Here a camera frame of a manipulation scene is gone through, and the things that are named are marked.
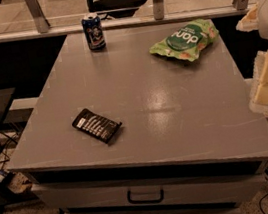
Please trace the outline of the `green chip bag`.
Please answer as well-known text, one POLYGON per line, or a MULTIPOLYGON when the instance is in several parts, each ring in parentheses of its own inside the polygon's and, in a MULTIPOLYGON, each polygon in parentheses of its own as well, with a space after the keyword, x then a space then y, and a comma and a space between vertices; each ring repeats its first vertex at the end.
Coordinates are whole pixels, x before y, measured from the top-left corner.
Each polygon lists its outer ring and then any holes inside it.
POLYGON ((219 31, 212 21, 195 19, 167 38, 155 43, 149 52, 191 62, 197 60, 200 52, 209 44, 214 43, 218 37, 219 31))

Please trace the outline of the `black rxbar chocolate bar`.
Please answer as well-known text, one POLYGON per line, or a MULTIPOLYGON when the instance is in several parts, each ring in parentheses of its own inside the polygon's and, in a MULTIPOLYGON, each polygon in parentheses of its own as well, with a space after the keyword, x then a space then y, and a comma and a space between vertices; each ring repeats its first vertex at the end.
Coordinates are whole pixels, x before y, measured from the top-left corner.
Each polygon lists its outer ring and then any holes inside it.
POLYGON ((102 115, 83 109, 72 123, 72 127, 108 144, 121 127, 121 122, 108 119, 102 115))

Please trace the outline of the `grey drawer cabinet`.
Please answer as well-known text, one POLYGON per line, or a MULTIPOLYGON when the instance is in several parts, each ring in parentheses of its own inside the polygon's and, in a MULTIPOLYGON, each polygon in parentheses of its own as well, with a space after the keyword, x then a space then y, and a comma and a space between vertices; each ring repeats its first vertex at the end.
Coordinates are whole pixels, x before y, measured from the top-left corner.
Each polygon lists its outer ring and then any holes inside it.
POLYGON ((35 183, 33 192, 64 214, 241 214, 239 206, 260 190, 260 174, 175 179, 35 183), (163 189, 157 204, 130 204, 128 191, 163 189))

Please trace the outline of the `blue pepsi can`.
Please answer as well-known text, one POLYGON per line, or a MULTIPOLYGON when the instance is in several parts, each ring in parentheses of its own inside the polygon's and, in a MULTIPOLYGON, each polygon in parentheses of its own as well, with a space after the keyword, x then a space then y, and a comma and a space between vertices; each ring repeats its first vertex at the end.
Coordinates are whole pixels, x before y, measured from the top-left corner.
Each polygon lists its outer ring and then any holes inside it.
POLYGON ((86 14, 81 21, 81 25, 83 25, 89 49, 92 51, 104 49, 106 46, 105 36, 98 15, 96 13, 86 14))

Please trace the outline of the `metal railing bracket left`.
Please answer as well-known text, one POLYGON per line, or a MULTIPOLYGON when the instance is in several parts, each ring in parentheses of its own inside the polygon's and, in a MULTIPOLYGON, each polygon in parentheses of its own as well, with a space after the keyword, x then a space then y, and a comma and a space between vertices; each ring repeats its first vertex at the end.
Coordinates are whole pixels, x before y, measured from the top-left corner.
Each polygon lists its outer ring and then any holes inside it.
POLYGON ((50 24, 47 21, 43 10, 38 3, 38 0, 25 0, 27 4, 28 10, 30 10, 30 14, 33 17, 33 21, 35 22, 35 26, 39 33, 47 33, 50 29, 50 24))

